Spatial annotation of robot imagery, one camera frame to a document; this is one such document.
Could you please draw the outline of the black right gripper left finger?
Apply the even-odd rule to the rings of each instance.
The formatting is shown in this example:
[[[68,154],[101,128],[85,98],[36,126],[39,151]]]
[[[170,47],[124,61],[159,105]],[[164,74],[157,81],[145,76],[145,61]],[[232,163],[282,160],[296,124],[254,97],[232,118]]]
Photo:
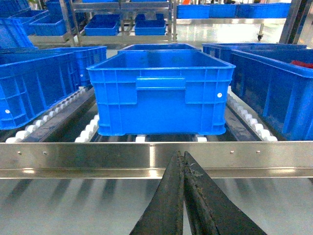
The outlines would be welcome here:
[[[171,157],[146,210],[130,232],[132,235],[183,234],[184,158]]]

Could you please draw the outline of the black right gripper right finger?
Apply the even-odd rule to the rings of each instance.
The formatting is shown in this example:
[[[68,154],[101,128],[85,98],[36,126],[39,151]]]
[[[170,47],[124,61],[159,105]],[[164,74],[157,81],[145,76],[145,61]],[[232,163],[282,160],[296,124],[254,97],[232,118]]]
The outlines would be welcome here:
[[[184,197],[193,235],[266,234],[223,193],[189,152],[184,157]]]

